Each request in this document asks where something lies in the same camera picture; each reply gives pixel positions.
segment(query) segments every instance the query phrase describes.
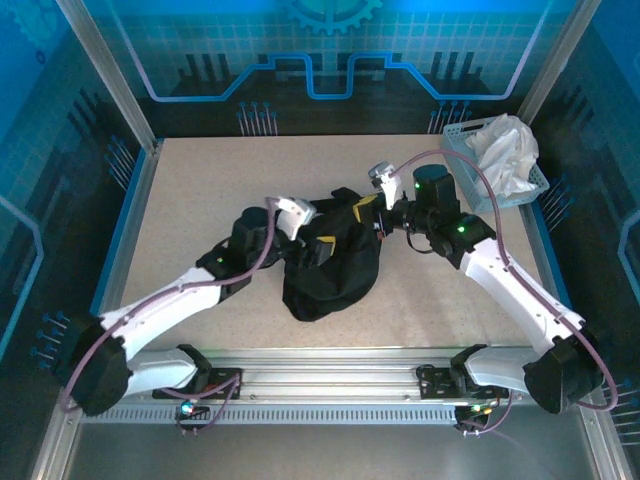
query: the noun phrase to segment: beige tabletop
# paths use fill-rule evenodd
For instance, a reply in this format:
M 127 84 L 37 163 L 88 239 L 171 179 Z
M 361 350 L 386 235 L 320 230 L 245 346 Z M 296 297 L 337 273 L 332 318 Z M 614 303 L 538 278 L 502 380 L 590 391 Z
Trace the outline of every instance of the beige tabletop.
M 340 186 L 373 193 L 367 172 L 396 167 L 438 148 L 439 136 L 321 136 L 169 139 L 162 149 L 122 304 L 182 275 L 227 237 L 242 210 L 266 196 L 325 198 Z M 429 157 L 445 163 L 441 156 Z M 410 190 L 411 170 L 403 175 Z M 458 191 L 463 209 L 468 210 Z M 518 209 L 502 212 L 506 244 L 534 278 Z M 491 215 L 484 219 L 493 225 Z M 417 247 L 426 244 L 416 240 Z M 445 347 L 525 345 L 516 323 L 472 280 L 437 255 L 419 255 L 403 234 L 382 246 L 380 275 L 359 303 L 315 323 L 295 320 L 281 301 L 283 264 L 213 309 L 166 332 L 151 348 Z

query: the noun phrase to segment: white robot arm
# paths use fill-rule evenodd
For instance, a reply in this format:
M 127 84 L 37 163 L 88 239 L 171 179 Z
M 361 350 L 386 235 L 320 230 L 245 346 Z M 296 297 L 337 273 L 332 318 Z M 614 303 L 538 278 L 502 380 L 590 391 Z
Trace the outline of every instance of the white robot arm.
M 446 169 L 429 165 L 414 172 L 415 201 L 400 198 L 401 185 L 392 173 L 388 164 L 370 172 L 374 185 L 383 191 L 374 227 L 385 234 L 394 229 L 424 234 L 437 254 L 481 285 L 510 314 L 533 347 L 529 354 L 517 358 L 502 349 L 470 347 L 458 356 L 457 366 L 452 366 L 457 375 L 476 387 L 528 392 L 553 413 L 564 411 L 599 386 L 602 373 L 572 330 L 582 330 L 596 344 L 599 334 L 587 331 L 578 314 L 561 305 L 508 254 L 505 265 L 495 232 L 479 217 L 460 212 L 453 178 Z M 283 246 L 295 243 L 298 229 L 311 221 L 315 210 L 303 200 L 290 198 L 280 198 L 277 205 L 281 212 L 272 237 L 275 248 L 265 245 L 268 222 L 264 210 L 247 209 L 234 224 L 228 247 L 217 245 L 175 282 L 139 302 L 103 314 L 98 324 L 93 317 L 74 317 L 52 373 L 86 414 L 102 413 L 123 396 L 194 387 L 203 367 L 192 347 L 179 346 L 168 352 L 141 350 L 179 322 L 246 286 L 251 279 L 247 270 L 255 268 L 257 254 L 263 249 L 271 251 L 261 268 L 282 258 Z M 238 275 L 246 278 L 227 285 L 215 282 Z M 545 302 L 554 305 L 562 322 Z M 103 342 L 95 348 L 101 336 Z M 81 365 L 87 356 L 90 361 Z

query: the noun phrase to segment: black bag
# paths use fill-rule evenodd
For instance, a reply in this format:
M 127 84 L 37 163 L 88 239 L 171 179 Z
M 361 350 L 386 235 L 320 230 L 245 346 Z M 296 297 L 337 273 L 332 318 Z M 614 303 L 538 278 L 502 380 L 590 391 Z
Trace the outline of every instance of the black bag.
M 311 202 L 318 211 L 298 237 L 307 243 L 334 243 L 331 257 L 320 266 L 286 261 L 282 301 L 303 322 L 344 310 L 362 299 L 378 278 L 381 241 L 374 230 L 372 203 L 347 188 L 334 198 Z

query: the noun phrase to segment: blue panel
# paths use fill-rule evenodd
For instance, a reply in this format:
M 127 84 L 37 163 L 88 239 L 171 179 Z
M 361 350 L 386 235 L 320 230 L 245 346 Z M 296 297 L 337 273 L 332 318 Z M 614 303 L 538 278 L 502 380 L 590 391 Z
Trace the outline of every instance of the blue panel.
M 556 180 L 541 216 L 574 308 L 611 332 L 617 379 L 640 371 L 639 24 L 637 2 L 603 0 L 532 126 Z
M 11 412 L 0 478 L 9 479 L 31 475 L 59 393 L 43 315 L 88 310 L 139 146 L 55 1 L 0 1 L 0 65 L 0 390 L 10 392 L 0 410 Z
M 318 0 L 118 0 L 113 12 L 98 3 L 90 10 L 154 131 L 232 136 L 251 131 L 235 121 L 240 102 L 274 98 L 280 134 L 372 133 L 372 118 L 376 132 L 419 133 L 450 100 L 485 104 L 465 114 L 515 113 L 559 31 L 548 27 L 564 23 L 574 0 L 339 0 L 333 9 Z M 337 68 L 342 54 L 356 54 L 352 67 Z M 376 60 L 356 64 L 359 55 Z M 340 115 L 357 116 L 341 119 L 323 101 L 347 102 Z M 294 113 L 301 105 L 308 111 Z

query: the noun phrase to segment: white tissue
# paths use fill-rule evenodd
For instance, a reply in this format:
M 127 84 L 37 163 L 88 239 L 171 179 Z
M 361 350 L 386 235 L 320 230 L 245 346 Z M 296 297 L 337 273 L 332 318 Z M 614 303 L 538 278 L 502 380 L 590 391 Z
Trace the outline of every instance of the white tissue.
M 465 142 L 478 157 L 478 167 L 496 195 L 508 197 L 536 188 L 528 179 L 539 155 L 538 142 L 518 117 L 504 113 Z M 489 196 L 480 178 L 476 179 L 476 189 L 480 195 Z

